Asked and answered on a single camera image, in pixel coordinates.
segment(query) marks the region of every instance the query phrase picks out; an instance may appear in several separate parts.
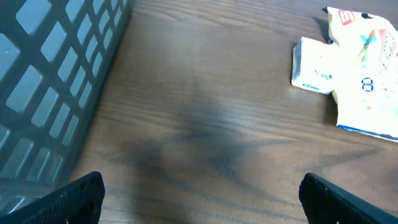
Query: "snack wrapper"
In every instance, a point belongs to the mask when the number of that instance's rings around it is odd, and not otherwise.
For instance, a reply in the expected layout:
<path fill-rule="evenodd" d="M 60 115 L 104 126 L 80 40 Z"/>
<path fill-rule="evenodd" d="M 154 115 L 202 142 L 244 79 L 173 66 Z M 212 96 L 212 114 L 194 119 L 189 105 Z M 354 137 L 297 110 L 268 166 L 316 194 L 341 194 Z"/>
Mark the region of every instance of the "snack wrapper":
<path fill-rule="evenodd" d="M 332 92 L 339 128 L 398 142 L 398 32 L 379 16 L 327 11 L 333 45 L 302 38 L 294 48 L 292 84 Z M 315 69 L 333 79 L 320 79 Z"/>

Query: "white packet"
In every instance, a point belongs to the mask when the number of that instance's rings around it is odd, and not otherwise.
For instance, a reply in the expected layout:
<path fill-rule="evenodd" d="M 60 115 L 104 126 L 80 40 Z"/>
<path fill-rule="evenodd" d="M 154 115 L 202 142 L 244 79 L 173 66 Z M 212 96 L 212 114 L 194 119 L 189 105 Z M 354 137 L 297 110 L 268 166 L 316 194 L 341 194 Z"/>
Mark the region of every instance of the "white packet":
<path fill-rule="evenodd" d="M 394 30 L 391 23 L 380 16 L 327 7 L 329 38 L 343 51 L 345 57 L 354 59 L 368 41 L 373 29 Z"/>
<path fill-rule="evenodd" d="M 293 49 L 292 85 L 329 94 L 335 89 L 340 66 L 338 47 L 302 37 Z"/>
<path fill-rule="evenodd" d="M 374 29 L 368 35 L 333 92 L 339 128 L 398 142 L 397 40 L 395 29 Z"/>

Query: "table surface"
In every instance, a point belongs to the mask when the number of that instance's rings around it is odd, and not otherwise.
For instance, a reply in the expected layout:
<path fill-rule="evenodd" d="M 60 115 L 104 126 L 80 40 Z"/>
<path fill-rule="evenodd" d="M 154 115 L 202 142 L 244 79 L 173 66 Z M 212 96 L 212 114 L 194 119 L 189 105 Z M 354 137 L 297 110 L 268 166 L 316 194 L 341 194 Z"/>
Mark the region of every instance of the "table surface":
<path fill-rule="evenodd" d="M 398 26 L 396 0 L 137 0 L 72 174 L 102 173 L 101 223 L 306 223 L 307 172 L 398 214 L 397 144 L 290 85 L 325 6 Z"/>

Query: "red logo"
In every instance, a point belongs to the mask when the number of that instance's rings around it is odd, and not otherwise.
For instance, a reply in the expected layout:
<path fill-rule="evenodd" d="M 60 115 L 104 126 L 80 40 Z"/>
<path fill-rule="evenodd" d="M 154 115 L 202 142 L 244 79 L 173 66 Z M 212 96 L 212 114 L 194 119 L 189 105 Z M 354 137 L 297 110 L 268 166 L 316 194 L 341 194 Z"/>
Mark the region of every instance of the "red logo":
<path fill-rule="evenodd" d="M 347 10 L 339 10 L 338 14 L 341 19 L 341 23 L 343 26 L 348 25 L 352 22 L 355 22 L 355 17 L 353 12 Z"/>

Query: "wooden table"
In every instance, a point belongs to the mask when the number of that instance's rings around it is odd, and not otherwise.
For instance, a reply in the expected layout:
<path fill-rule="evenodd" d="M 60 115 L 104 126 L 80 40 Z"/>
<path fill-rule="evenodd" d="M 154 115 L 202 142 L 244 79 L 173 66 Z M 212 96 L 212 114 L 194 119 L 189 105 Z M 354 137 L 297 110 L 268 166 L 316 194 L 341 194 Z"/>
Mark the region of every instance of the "wooden table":
<path fill-rule="evenodd" d="M 305 223 L 307 172 L 398 214 L 397 144 L 290 85 L 324 6 L 398 27 L 396 0 L 136 1 L 72 175 L 102 173 L 101 223 Z"/>

